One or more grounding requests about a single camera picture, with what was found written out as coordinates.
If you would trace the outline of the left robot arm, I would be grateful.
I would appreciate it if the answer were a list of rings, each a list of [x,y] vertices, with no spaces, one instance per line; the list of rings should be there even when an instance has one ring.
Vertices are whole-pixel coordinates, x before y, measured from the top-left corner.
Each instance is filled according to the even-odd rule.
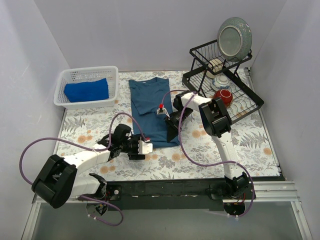
[[[119,124],[113,133],[105,135],[91,150],[65,157],[50,156],[31,185],[32,191],[57,209],[69,198],[107,199],[107,181],[96,173],[83,173],[96,165],[115,159],[121,153],[130,160],[143,160],[153,151],[150,138],[131,134],[131,128]]]

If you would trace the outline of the teal blue t shirt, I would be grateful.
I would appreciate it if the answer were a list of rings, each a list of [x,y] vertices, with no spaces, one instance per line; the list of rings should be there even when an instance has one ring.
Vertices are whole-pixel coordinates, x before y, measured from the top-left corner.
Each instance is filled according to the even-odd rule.
[[[133,132],[139,133],[142,129],[146,137],[150,138],[153,148],[169,148],[179,146],[177,137],[167,142],[167,125],[165,114],[157,114],[157,109],[161,103],[169,114],[173,112],[169,80],[154,77],[150,80],[128,81],[130,88],[131,115],[138,122],[133,124]]]

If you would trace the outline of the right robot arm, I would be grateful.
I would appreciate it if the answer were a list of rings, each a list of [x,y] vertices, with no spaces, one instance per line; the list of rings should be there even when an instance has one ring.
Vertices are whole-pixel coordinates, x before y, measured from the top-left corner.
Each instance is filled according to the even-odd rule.
[[[224,105],[218,98],[206,98],[193,91],[183,91],[173,100],[176,111],[168,113],[163,104],[159,105],[157,114],[164,113],[167,127],[167,142],[178,138],[181,142],[181,130],[184,120],[192,112],[199,112],[205,132],[213,139],[221,162],[210,164],[211,167],[222,165],[225,183],[214,188],[217,195],[237,199],[246,194],[250,186],[250,178],[244,167],[238,162],[231,134],[232,120]]]

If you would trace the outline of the black wire dish rack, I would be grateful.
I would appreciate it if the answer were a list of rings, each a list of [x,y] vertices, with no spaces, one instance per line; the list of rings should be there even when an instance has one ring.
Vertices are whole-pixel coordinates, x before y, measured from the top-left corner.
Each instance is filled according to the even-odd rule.
[[[211,87],[213,78],[206,76],[207,70],[212,71],[208,67],[208,63],[215,58],[222,61],[222,70],[218,71],[217,75],[225,75],[230,80],[230,92],[233,95],[233,101],[227,111],[233,123],[242,120],[262,107],[264,101],[252,89],[249,69],[247,67],[243,71],[239,69],[241,64],[251,60],[251,52],[243,60],[229,61],[220,53],[218,42],[212,40],[191,48],[189,53],[193,57],[193,61],[190,71],[182,76],[182,84],[189,90],[196,91],[200,96],[206,98],[213,96],[215,93],[215,90]]]

